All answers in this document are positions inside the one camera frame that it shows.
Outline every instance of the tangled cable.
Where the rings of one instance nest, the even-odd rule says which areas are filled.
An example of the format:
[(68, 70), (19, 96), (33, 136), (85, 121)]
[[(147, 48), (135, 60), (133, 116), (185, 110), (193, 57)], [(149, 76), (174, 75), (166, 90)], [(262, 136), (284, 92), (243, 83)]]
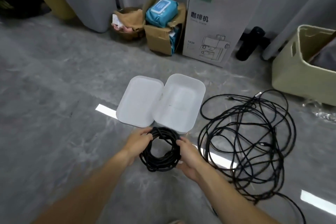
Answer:
[[(165, 172), (172, 170), (181, 158), (180, 147), (176, 144), (176, 140), (180, 139), (179, 134), (176, 131), (165, 127), (154, 127), (148, 133), (153, 135), (153, 140), (150, 141), (146, 149), (140, 153), (141, 161), (146, 165), (150, 172)], [(158, 137), (171, 145), (171, 150), (163, 157), (159, 158), (153, 156), (151, 153), (152, 143)]]
[[(266, 92), (277, 92), (286, 102), (286, 107), (282, 107), (277, 103), (261, 98)], [(231, 107), (220, 115), (209, 118), (204, 115), (203, 107), (209, 100), (218, 97), (225, 97), (230, 101), (238, 101), (238, 104)], [(273, 113), (265, 115), (268, 109)], [(243, 195), (247, 200), (257, 204), (260, 200), (266, 200), (274, 195), (286, 198), (291, 201), (299, 210), (303, 223), (306, 223), (305, 216), (298, 205), (286, 195), (280, 193), (284, 184), (284, 158), (293, 150), (296, 141), (296, 127), (292, 116), (288, 112), (288, 101), (283, 93), (277, 90), (267, 90), (263, 93), (258, 93), (254, 97), (241, 96), (236, 94), (220, 94), (207, 99), (200, 109), (202, 117), (209, 121), (209, 123), (201, 130), (198, 137), (198, 150), (206, 162), (209, 162), (214, 168), (219, 170), (222, 174), (229, 178), (236, 190)], [(254, 115), (256, 122), (243, 121), (243, 116), (246, 113)], [(279, 146), (277, 138), (277, 126), (280, 123), (285, 123), (288, 129), (288, 137), (285, 138), (284, 146)], [(250, 140), (247, 136), (242, 135), (240, 130), (241, 125), (258, 126), (266, 130), (266, 132), (257, 140)], [(222, 133), (232, 132), (233, 141)], [(212, 139), (220, 137), (226, 140), (232, 147), (232, 150), (220, 150), (214, 145)], [(230, 153), (233, 159), (229, 168), (218, 166), (211, 157), (210, 146), (218, 152)], [(258, 151), (257, 155), (251, 156), (253, 150)], [(247, 191), (250, 184), (269, 184), (272, 186), (267, 188), (262, 193)]]

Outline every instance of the coffee machine illustration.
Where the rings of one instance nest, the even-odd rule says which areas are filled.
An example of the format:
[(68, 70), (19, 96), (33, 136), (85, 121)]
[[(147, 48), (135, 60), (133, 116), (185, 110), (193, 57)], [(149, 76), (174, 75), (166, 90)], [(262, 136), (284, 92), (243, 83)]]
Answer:
[(200, 56), (212, 61), (221, 62), (229, 47), (230, 42), (225, 41), (224, 35), (217, 35), (216, 37), (206, 36), (203, 38), (203, 44), (200, 47)]

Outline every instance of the brown basket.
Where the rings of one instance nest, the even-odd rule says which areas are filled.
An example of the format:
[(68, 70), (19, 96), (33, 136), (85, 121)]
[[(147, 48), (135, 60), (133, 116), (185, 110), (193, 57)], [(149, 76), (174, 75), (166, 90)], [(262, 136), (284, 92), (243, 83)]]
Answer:
[[(127, 14), (133, 11), (137, 11), (141, 8), (139, 7), (125, 7), (123, 9), (118, 10), (119, 13), (121, 14)], [(123, 32), (123, 31), (117, 31), (114, 29), (114, 27), (112, 26), (112, 16), (110, 18), (110, 28), (111, 31), (116, 32), (118, 35), (120, 35), (123, 39), (131, 41), (131, 40), (135, 40), (135, 39), (139, 39), (145, 36), (145, 29), (144, 28), (139, 28), (136, 31), (133, 32)]]

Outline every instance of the hand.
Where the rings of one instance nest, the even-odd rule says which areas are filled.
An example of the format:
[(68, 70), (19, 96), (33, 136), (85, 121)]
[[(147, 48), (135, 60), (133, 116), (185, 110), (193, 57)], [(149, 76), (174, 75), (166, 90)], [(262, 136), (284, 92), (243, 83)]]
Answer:
[(176, 144), (180, 146), (181, 160), (183, 161), (182, 164), (177, 164), (176, 167), (182, 170), (189, 179), (198, 182), (196, 168), (205, 163), (204, 159), (199, 154), (197, 148), (187, 138), (181, 137), (181, 140), (177, 140)]
[(133, 164), (134, 159), (139, 156), (139, 154), (145, 150), (149, 142), (153, 140), (152, 134), (147, 134), (151, 129), (151, 127), (137, 128), (128, 136), (127, 143), (121, 151), (126, 153), (129, 166)]

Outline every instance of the gray floor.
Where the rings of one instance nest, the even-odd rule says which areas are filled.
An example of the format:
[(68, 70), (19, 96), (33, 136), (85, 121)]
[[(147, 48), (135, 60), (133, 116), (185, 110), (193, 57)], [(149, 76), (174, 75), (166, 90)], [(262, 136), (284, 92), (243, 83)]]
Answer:
[[(125, 44), (113, 38), (65, 25), (51, 14), (0, 24), (0, 223), (29, 223), (121, 149), (133, 127), (95, 108), (115, 110), (136, 75), (165, 83), (171, 74), (185, 74), (204, 82), (205, 98), (271, 88), (270, 64), (255, 54), (221, 69), (180, 55), (158, 56), (145, 39)], [(334, 215), (300, 200), (305, 190), (336, 203), (336, 125), (314, 117), (300, 98), (289, 96), (289, 102), (298, 136), (285, 160), (282, 192), (301, 207), (307, 223), (336, 223)], [(227, 107), (225, 101), (216, 104), (206, 111), (215, 115)], [(188, 134), (193, 142), (205, 123), (199, 115)], [(281, 198), (258, 206), (281, 223), (301, 221)], [(163, 224), (177, 218), (219, 223), (195, 183), (178, 170), (150, 173), (137, 160), (100, 222)]]

